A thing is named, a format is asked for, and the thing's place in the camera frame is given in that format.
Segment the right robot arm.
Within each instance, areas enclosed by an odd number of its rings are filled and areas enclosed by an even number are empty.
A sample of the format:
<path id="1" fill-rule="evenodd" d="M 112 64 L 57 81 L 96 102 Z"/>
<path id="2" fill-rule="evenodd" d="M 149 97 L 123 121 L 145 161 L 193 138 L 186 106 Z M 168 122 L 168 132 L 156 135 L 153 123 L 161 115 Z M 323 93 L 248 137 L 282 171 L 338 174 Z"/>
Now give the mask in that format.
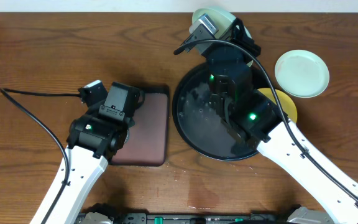
<path id="1" fill-rule="evenodd" d="M 211 71 L 210 105 L 231 134 L 287 171 L 325 209 L 334 223 L 358 223 L 358 183 L 312 145 L 283 111 L 278 96 L 270 100 L 252 84 L 247 61 L 257 61 L 260 49 L 235 19 L 219 28 L 207 15 L 200 17 Z"/>

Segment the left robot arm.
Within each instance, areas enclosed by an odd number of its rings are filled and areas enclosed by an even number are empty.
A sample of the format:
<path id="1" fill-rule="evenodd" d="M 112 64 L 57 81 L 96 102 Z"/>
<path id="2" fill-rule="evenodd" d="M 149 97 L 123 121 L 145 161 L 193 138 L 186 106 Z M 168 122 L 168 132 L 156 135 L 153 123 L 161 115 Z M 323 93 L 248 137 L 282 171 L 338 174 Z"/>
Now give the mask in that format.
<path id="1" fill-rule="evenodd" d="M 144 91 L 122 83 L 105 89 L 100 80 L 79 88 L 88 107 L 69 128 L 59 170 L 32 223 L 74 223 L 91 188 L 122 149 Z"/>

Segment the light blue plate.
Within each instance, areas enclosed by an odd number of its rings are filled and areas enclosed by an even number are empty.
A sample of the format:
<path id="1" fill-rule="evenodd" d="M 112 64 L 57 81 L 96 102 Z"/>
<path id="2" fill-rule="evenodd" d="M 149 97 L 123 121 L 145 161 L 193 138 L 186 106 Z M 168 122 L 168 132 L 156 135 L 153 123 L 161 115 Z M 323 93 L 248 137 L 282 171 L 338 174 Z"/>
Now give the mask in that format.
<path id="1" fill-rule="evenodd" d="M 290 50 L 279 57 L 275 78 L 288 94 L 299 98 L 316 97 L 329 85 L 329 69 L 322 58 L 307 50 Z"/>
<path id="2" fill-rule="evenodd" d="M 255 43 L 250 32 L 239 18 L 219 7 L 207 7 L 197 9 L 193 13 L 192 23 L 202 14 L 207 14 L 219 29 L 214 39 L 226 40 L 240 45 L 255 57 L 260 55 L 261 47 Z"/>

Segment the yellow plate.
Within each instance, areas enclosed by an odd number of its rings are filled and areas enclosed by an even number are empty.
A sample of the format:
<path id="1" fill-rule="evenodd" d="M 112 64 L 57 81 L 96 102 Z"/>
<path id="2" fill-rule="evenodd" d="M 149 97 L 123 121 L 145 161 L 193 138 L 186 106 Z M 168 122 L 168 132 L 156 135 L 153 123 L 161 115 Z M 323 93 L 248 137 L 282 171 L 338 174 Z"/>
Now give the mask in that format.
<path id="1" fill-rule="evenodd" d="M 276 103 L 270 88 L 259 88 L 259 91 L 268 99 Z M 275 92 L 278 96 L 278 99 L 280 100 L 284 112 L 288 115 L 288 118 L 291 119 L 294 123 L 296 123 L 298 119 L 298 112 L 293 100 L 286 93 L 280 90 L 275 90 Z"/>

